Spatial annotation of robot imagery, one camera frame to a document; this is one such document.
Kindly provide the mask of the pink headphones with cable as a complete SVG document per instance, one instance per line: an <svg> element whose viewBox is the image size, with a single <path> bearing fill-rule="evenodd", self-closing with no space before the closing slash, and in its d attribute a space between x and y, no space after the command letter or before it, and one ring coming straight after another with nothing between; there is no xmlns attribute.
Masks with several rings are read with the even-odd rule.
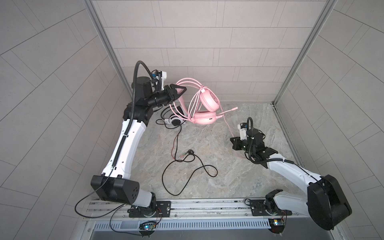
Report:
<svg viewBox="0 0 384 240"><path fill-rule="evenodd" d="M192 78L183 78L177 81L176 85L197 89L188 107L185 106L182 96L178 98L181 110L178 110L175 103L169 104L176 117L196 125L210 125L225 118L226 111L223 111L219 98L210 88Z"/></svg>

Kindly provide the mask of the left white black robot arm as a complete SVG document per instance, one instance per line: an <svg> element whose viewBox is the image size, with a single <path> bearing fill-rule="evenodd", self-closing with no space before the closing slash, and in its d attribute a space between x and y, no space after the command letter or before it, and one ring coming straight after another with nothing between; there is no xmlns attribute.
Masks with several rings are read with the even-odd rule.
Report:
<svg viewBox="0 0 384 240"><path fill-rule="evenodd" d="M131 205L135 215L152 217L157 211L156 195L131 180L134 156L154 108L173 103L187 88L171 84L154 92L148 77L137 78L132 87L133 99L124 111L117 145L102 173L92 177L91 186L102 201Z"/></svg>

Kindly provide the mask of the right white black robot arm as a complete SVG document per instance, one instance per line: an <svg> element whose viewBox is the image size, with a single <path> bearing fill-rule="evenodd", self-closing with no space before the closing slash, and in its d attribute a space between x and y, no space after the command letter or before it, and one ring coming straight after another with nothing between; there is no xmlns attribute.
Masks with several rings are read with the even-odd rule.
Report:
<svg viewBox="0 0 384 240"><path fill-rule="evenodd" d="M295 184L306 196L284 193L281 189L265 196L264 210L271 216L295 212L310 217L324 230L332 230L349 217L353 210L336 178L306 170L266 147L263 133L257 129L240 130L239 137L230 139L235 151L244 151L246 159L274 171Z"/></svg>

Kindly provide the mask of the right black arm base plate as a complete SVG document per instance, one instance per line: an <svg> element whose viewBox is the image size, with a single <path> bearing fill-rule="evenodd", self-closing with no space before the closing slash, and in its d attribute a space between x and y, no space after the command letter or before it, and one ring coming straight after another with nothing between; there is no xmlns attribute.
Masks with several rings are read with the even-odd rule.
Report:
<svg viewBox="0 0 384 240"><path fill-rule="evenodd" d="M289 210L267 210L265 199L251 200L246 199L245 204L251 208L252 215L256 216L291 216L293 213Z"/></svg>

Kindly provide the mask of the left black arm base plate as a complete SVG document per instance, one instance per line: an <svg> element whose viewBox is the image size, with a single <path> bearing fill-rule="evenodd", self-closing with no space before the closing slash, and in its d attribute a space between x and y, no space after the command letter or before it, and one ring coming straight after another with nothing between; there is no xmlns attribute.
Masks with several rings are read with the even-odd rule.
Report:
<svg viewBox="0 0 384 240"><path fill-rule="evenodd" d="M132 206L127 212L130 218L168 218L170 210L171 201L151 201L148 207Z"/></svg>

